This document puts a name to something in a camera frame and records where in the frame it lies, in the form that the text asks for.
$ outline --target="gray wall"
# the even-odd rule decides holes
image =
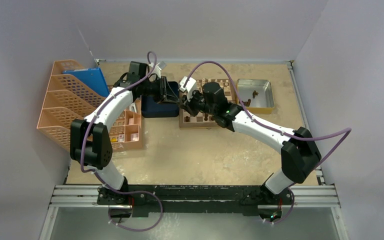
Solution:
[[[0,240],[39,238],[69,155],[36,130],[52,63],[93,59],[60,0],[0,0]]]
[[[327,0],[70,0],[94,56],[130,61],[295,59]]]
[[[353,128],[322,166],[350,238],[384,240],[384,1],[329,0],[294,71],[314,135]]]

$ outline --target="chessboard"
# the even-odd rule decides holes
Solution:
[[[199,79],[196,80],[196,87],[200,92],[202,92],[203,85],[210,82],[216,82],[224,90],[224,95],[227,98],[227,101],[236,103],[235,90],[233,89],[229,79]],[[179,127],[181,129],[200,129],[200,128],[214,128],[219,127],[214,121],[212,116],[204,114],[202,112],[198,113],[196,116],[191,116],[187,111],[180,109],[179,111]]]

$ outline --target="metal tray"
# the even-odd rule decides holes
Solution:
[[[248,110],[254,114],[270,114],[275,108],[272,84],[268,80],[238,79],[237,90],[242,101],[251,100]],[[255,98],[253,98],[254,91],[258,93]]]

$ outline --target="tabletop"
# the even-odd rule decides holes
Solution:
[[[129,63],[99,65],[108,85],[128,72]],[[167,63],[162,75],[179,82],[196,63]],[[301,111],[288,67],[285,64],[223,64],[234,81],[262,79],[271,82],[275,108],[257,114],[274,124],[298,129]],[[205,64],[194,79],[226,79],[216,65]],[[173,185],[261,185],[281,168],[281,156],[254,138],[223,128],[180,129],[178,117],[142,119],[143,149],[114,152],[112,161],[130,184]],[[81,173],[71,161],[67,184],[98,184],[92,174]],[[312,172],[304,185],[318,185]]]

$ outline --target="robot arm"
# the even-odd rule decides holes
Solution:
[[[250,119],[240,105],[227,101],[224,91],[217,82],[206,83],[202,87],[202,92],[199,92],[196,81],[193,78],[187,80],[184,77],[180,82],[179,90],[185,93],[185,95],[179,102],[178,97],[174,95],[170,88],[166,88],[168,85],[167,79],[161,76],[161,69],[158,68],[160,71],[156,72],[157,80],[149,81],[147,79],[132,89],[117,94],[143,78],[146,75],[146,69],[147,64],[145,63],[131,62],[129,73],[125,73],[126,76],[123,75],[115,83],[110,96],[97,110],[83,120],[75,119],[71,124],[70,156],[73,160],[80,162],[82,141],[86,128],[94,119],[94,116],[97,116],[91,129],[93,141],[87,141],[84,150],[84,165],[94,169],[112,188],[121,189],[125,178],[111,162],[113,150],[109,131],[123,110],[141,95],[152,96],[157,103],[176,102],[180,108],[185,109],[191,116],[196,116],[199,112],[212,115],[220,127],[229,129],[232,132],[249,135],[280,153],[282,168],[270,176],[260,187],[261,194],[268,198],[278,195],[293,183],[304,182],[320,161],[321,155],[313,141],[291,139],[281,133],[271,131],[256,124],[253,122],[253,119],[270,127],[277,128],[283,131],[283,133],[303,138],[312,137],[306,128],[300,127],[297,130],[285,128],[265,121],[255,115],[251,115],[253,119]]]

